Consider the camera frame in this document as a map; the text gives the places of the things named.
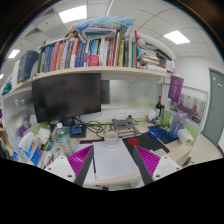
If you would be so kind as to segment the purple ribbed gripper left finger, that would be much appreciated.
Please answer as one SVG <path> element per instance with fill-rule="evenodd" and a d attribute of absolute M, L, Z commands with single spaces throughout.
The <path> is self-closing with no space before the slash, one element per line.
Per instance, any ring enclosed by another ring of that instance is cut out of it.
<path fill-rule="evenodd" d="M 90 145 L 67 157 L 76 176 L 74 181 L 76 185 L 82 186 L 84 184 L 93 156 L 94 146 Z"/>

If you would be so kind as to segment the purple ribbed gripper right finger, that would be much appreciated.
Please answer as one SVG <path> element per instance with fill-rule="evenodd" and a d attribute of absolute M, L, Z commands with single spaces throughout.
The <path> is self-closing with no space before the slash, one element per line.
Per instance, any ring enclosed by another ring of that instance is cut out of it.
<path fill-rule="evenodd" d="M 133 157 L 140 170 L 143 183 L 145 185 L 152 183 L 160 157 L 138 145 L 134 146 Z"/>

